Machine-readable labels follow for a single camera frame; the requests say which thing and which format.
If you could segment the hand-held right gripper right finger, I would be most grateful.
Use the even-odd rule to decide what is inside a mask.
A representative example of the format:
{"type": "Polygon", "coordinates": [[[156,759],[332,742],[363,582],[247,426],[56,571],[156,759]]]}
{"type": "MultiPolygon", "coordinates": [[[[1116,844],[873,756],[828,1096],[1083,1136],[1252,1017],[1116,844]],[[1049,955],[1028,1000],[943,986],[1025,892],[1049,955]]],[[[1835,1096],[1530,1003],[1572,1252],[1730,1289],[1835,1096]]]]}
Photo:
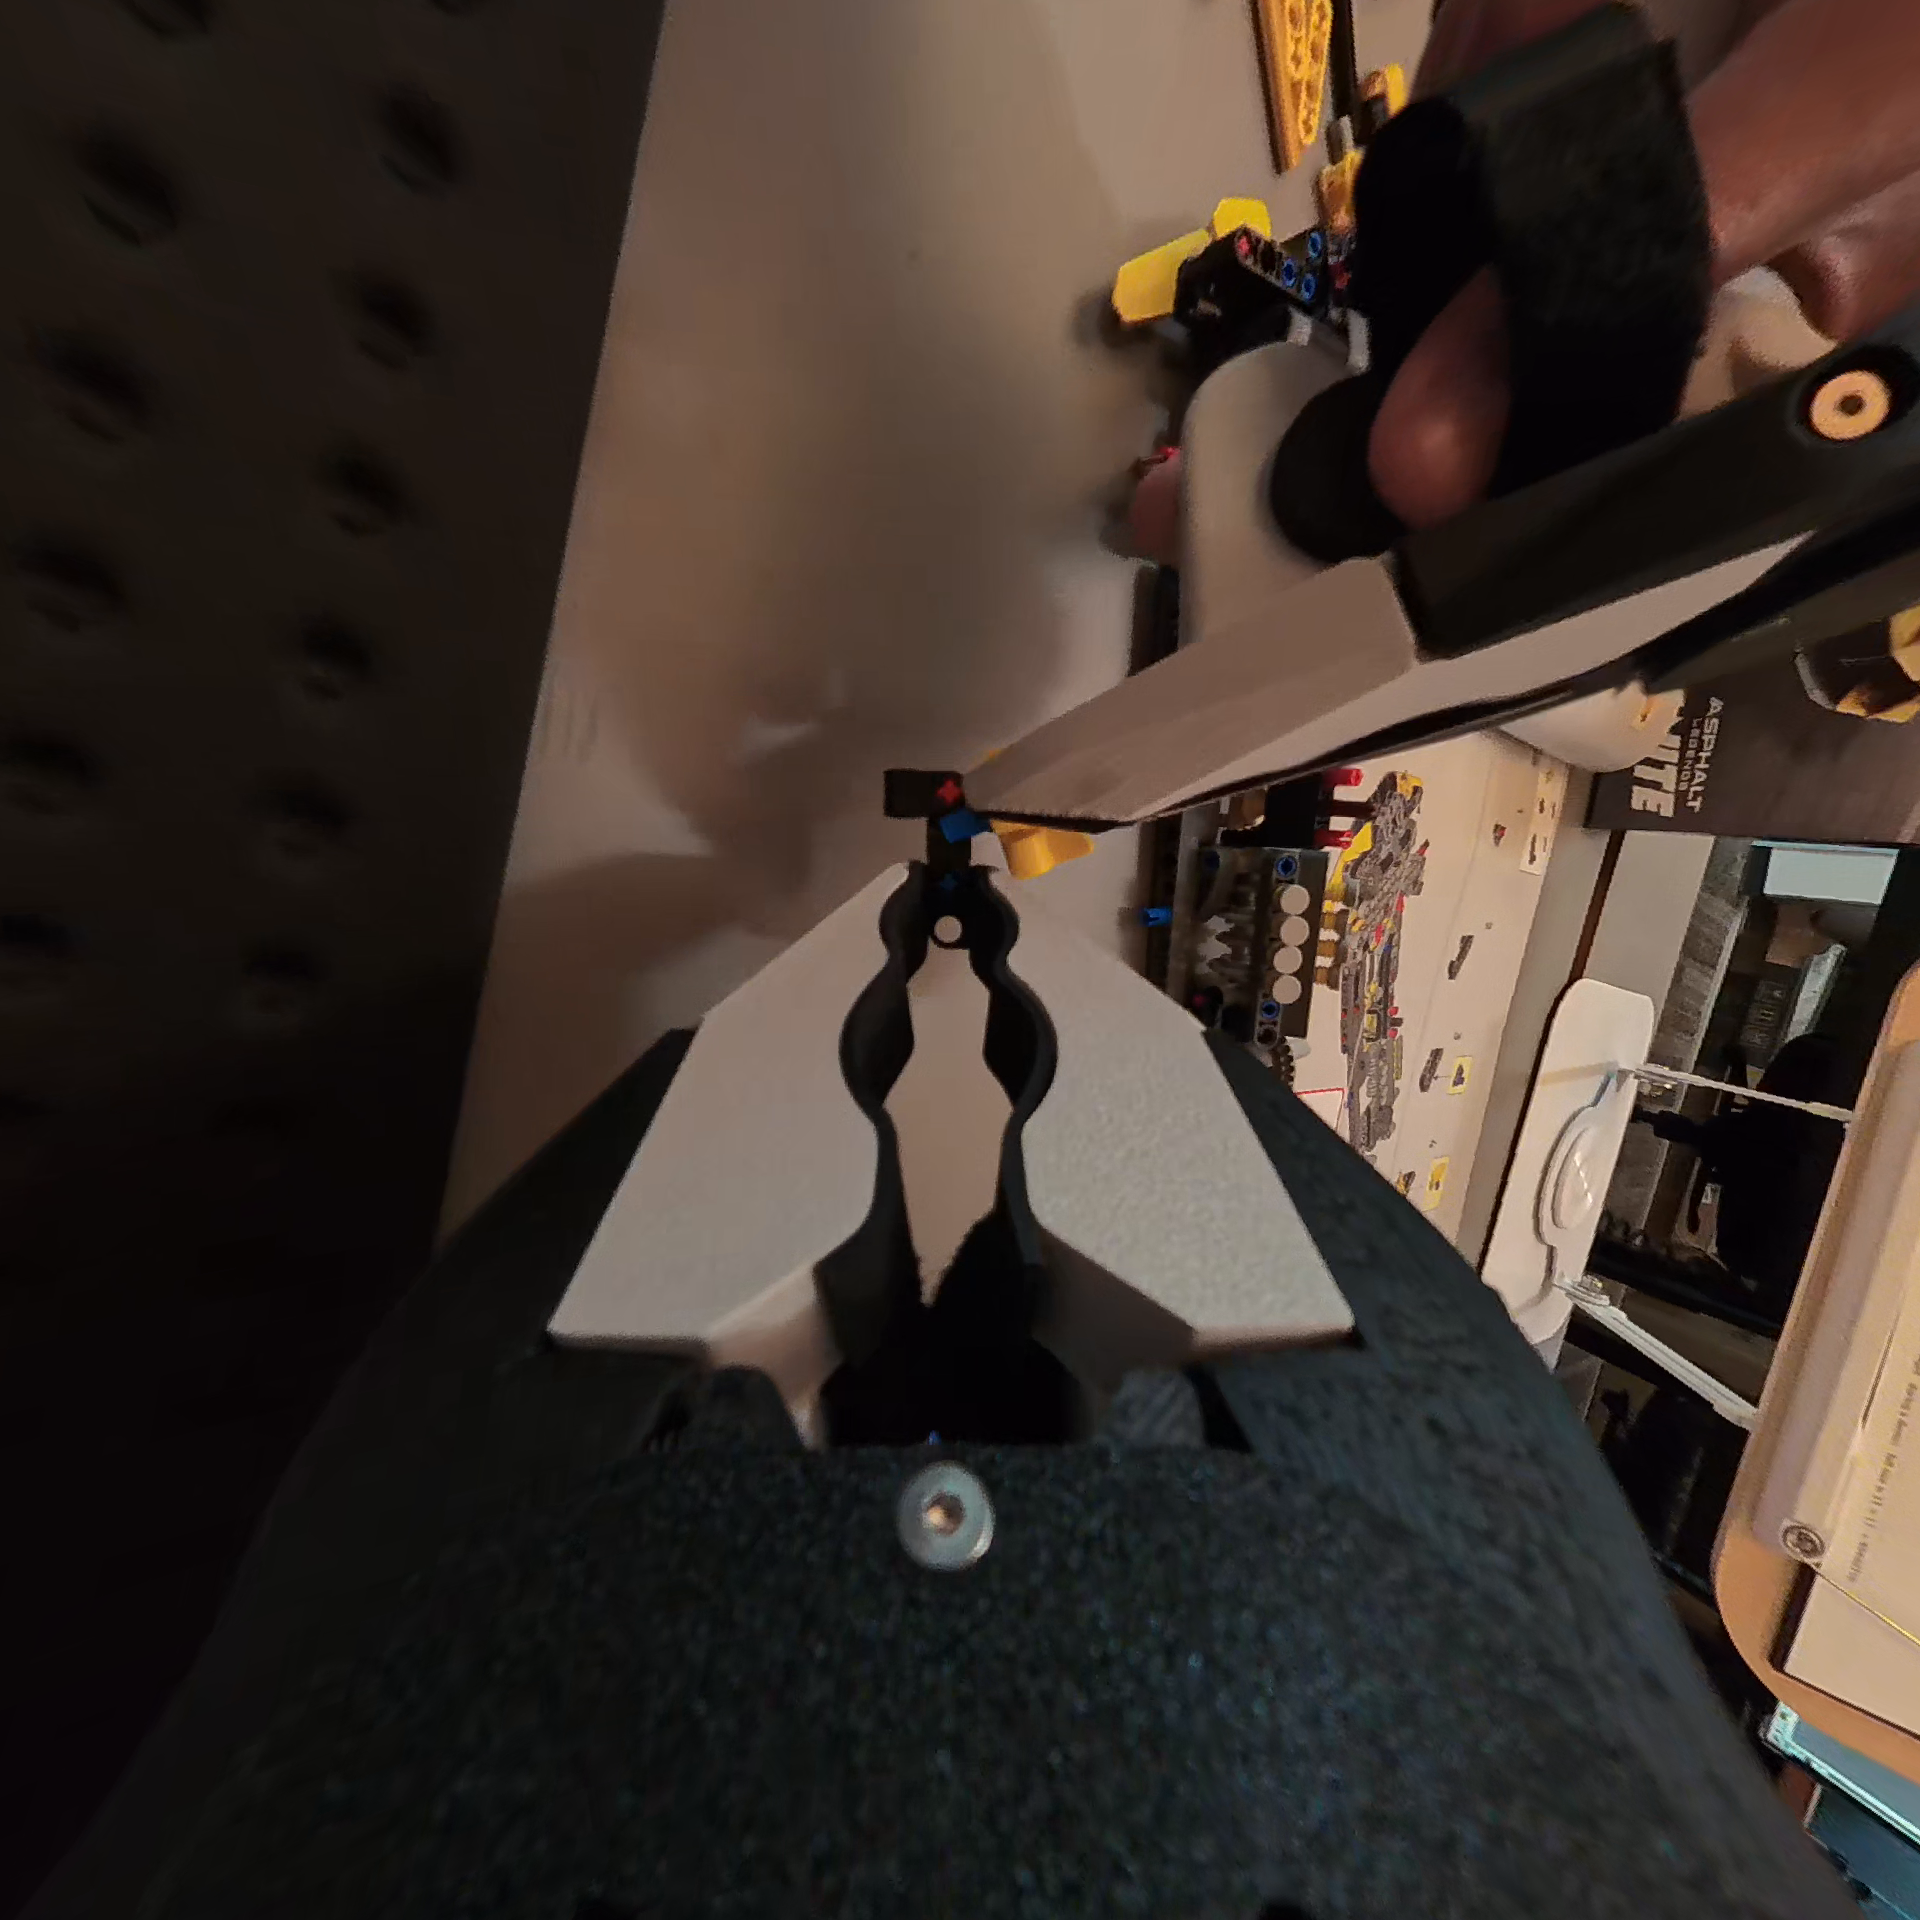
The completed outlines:
{"type": "Polygon", "coordinates": [[[1005,1121],[967,1238],[991,1379],[1129,1375],[1349,1342],[1354,1311],[1200,1024],[1075,928],[972,874],[967,958],[1005,1121]]]}

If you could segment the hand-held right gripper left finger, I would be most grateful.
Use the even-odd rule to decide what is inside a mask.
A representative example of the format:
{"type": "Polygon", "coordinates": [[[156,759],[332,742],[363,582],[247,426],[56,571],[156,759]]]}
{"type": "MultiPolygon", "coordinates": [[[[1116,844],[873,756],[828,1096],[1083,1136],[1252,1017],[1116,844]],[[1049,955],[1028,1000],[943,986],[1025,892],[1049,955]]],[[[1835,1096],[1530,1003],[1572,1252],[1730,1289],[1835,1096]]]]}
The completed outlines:
{"type": "Polygon", "coordinates": [[[921,1304],[887,1111],[924,870],[885,870],[695,1032],[559,1307],[572,1351],[754,1370],[813,1404],[921,1304]]]}

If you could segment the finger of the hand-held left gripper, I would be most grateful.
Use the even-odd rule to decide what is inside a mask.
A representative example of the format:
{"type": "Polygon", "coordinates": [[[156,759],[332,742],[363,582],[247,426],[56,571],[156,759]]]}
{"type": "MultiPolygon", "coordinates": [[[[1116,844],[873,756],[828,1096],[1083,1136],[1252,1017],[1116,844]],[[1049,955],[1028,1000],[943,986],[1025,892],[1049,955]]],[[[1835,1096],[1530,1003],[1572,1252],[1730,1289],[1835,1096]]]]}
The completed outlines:
{"type": "Polygon", "coordinates": [[[1707,615],[1796,545],[1763,545],[1464,657],[1426,657],[1386,561],[1299,583],[1020,737],[972,774],[976,812],[1104,833],[1303,777],[1388,738],[1432,742],[1633,682],[1633,655],[1707,615]]]}

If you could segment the lego car chassis assembly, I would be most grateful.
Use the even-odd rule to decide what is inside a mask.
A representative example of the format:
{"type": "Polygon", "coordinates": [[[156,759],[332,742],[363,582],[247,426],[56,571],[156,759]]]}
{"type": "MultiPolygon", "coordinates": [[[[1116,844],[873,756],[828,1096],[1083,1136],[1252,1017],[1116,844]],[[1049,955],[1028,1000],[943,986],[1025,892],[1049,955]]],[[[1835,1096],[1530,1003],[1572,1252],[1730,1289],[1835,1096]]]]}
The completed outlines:
{"type": "MultiPolygon", "coordinates": [[[[1316,224],[1275,238],[1259,200],[1226,200],[1216,240],[1180,275],[1173,321],[1195,382],[1264,345],[1312,345],[1345,322],[1349,246],[1316,224]]],[[[1336,995],[1338,1054],[1355,1139],[1386,1136],[1402,1092],[1408,904],[1424,892],[1432,842],[1424,782],[1332,769],[1240,793],[1200,831],[1176,905],[1144,911],[1169,930],[1165,978],[1205,1026],[1292,1082],[1308,1051],[1312,995],[1336,995]]]]}

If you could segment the black lego connector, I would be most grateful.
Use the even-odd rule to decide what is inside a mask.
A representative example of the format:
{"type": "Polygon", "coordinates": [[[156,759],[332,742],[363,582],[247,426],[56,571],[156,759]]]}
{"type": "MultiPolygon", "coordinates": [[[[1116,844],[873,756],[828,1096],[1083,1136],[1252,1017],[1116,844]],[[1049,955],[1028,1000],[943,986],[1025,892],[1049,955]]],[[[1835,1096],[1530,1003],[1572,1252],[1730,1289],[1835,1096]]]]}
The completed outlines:
{"type": "Polygon", "coordinates": [[[883,774],[883,815],[927,828],[924,857],[880,911],[880,939],[903,977],[924,966],[930,946],[962,951],[978,975],[999,968],[1018,938],[1018,916],[993,874],[973,862],[973,842],[948,847],[936,822],[972,810],[957,774],[889,769],[883,774]]]}

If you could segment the lego set box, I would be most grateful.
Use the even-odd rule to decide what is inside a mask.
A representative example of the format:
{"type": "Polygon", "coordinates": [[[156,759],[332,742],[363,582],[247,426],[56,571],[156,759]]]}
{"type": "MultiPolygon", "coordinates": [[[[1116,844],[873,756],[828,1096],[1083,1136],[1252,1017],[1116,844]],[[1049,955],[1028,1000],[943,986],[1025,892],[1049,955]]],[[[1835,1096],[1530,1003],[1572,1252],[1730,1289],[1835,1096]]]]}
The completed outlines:
{"type": "Polygon", "coordinates": [[[1587,825],[1788,844],[1919,844],[1919,608],[1691,688],[1587,825]]]}

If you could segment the lego instruction booklet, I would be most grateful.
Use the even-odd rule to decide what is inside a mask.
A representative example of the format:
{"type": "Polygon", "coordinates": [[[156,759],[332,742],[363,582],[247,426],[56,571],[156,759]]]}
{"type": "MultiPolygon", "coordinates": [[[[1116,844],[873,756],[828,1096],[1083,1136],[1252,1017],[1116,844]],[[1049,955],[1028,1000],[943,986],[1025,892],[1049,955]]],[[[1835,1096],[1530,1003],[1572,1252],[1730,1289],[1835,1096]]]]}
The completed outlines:
{"type": "MultiPolygon", "coordinates": [[[[1408,904],[1404,928],[1407,1071],[1399,1098],[1386,1111],[1393,1129],[1367,1144],[1355,1139],[1338,1054],[1338,996],[1330,992],[1312,995],[1308,1051],[1292,1082],[1280,1082],[1413,1204],[1445,1232],[1457,1232],[1471,1204],[1474,1164],[1495,1168],[1503,1159],[1503,1150],[1481,1147],[1485,1099],[1554,842],[1578,825],[1584,796],[1576,791],[1572,769],[1506,732],[1457,737],[1377,759],[1354,755],[1332,769],[1352,766],[1363,769],[1367,782],[1386,774],[1419,777],[1423,825],[1432,842],[1424,892],[1408,904]]],[[[1176,905],[1197,834],[1216,825],[1221,808],[1195,808],[1178,828],[1156,831],[1154,905],[1176,905]]],[[[1183,1003],[1165,978],[1165,928],[1149,935],[1147,961],[1183,1003]]]]}

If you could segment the yellow lego panel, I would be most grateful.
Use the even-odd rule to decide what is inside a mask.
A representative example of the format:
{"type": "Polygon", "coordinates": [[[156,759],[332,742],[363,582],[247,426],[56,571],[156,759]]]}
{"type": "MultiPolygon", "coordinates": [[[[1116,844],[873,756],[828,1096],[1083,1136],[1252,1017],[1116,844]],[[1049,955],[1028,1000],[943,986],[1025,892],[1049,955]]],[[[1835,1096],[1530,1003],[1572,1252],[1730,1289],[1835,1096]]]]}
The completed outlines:
{"type": "Polygon", "coordinates": [[[1112,284],[1116,322],[1139,329],[1173,321],[1183,270],[1205,254],[1213,240],[1213,231],[1202,226],[1125,260],[1112,284]]]}

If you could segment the heap of yellow lego parts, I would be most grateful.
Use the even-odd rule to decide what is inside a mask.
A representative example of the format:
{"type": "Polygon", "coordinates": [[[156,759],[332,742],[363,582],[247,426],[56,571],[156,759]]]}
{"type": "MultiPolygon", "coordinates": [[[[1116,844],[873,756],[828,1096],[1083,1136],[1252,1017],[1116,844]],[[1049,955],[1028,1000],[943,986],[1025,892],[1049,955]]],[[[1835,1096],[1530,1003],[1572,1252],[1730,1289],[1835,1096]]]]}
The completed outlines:
{"type": "Polygon", "coordinates": [[[1408,104],[1402,65],[1361,70],[1355,2],[1250,2],[1272,161],[1296,170],[1329,126],[1367,145],[1408,104]]]}

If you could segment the person's left hand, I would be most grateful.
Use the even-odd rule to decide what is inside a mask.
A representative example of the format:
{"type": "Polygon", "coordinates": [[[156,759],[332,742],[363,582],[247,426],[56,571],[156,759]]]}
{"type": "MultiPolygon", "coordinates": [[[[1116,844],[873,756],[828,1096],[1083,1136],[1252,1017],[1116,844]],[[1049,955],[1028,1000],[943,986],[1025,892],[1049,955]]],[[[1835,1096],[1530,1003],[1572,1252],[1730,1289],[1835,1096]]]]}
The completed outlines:
{"type": "MultiPolygon", "coordinates": [[[[1675,41],[1716,284],[1772,270],[1831,344],[1915,303],[1919,4],[1653,2],[1675,41]]],[[[1410,529],[1488,491],[1508,414],[1498,276],[1429,326],[1371,432],[1377,495],[1410,529]]]]}

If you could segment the black dimpled foam pad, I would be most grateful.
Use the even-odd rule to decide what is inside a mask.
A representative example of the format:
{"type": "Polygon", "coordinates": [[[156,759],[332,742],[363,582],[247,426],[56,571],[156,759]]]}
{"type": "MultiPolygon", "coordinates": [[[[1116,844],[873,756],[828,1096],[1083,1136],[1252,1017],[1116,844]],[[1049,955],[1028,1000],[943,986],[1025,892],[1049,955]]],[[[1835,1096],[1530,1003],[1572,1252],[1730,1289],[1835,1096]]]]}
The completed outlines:
{"type": "Polygon", "coordinates": [[[2,4],[2,1890],[439,1218],[663,4],[2,4]]]}

